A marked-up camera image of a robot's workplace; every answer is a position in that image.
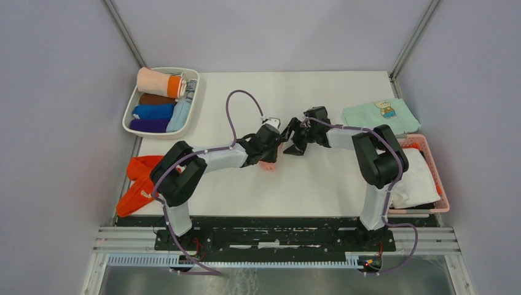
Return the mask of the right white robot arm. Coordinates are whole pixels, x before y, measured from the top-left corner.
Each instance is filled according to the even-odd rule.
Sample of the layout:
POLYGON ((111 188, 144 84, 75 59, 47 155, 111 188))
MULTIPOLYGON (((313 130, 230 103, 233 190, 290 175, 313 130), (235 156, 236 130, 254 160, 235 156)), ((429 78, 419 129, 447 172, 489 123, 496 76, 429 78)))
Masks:
POLYGON ((388 227, 391 191, 409 168, 407 157, 388 125, 375 128, 333 125, 324 106, 310 108, 304 115, 302 120, 292 118, 283 130, 281 140, 292 142, 284 153, 304 155, 310 143, 355 152, 367 183, 355 244, 363 251, 370 251, 379 244, 378 231, 388 227))

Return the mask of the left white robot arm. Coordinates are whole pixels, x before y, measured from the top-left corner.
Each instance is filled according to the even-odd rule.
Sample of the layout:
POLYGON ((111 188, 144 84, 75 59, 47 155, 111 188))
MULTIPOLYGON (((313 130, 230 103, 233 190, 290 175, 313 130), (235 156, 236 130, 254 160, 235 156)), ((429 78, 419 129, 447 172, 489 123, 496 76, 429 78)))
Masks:
POLYGON ((152 169, 152 196, 161 203, 170 242, 179 250, 193 242, 188 200, 203 175, 228 168, 244 168, 260 162, 275 163, 281 143, 280 120, 269 117, 255 133, 228 146, 192 147, 178 141, 152 169))

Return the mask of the pink panda towel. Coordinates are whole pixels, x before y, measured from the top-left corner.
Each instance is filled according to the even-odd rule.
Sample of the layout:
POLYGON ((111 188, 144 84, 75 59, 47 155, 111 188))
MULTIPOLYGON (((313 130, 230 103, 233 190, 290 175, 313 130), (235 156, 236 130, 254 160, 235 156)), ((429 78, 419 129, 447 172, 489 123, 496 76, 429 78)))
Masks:
POLYGON ((265 171, 275 171, 276 170, 276 162, 265 162, 265 161, 259 161, 257 163, 258 166, 261 167, 261 169, 265 171))

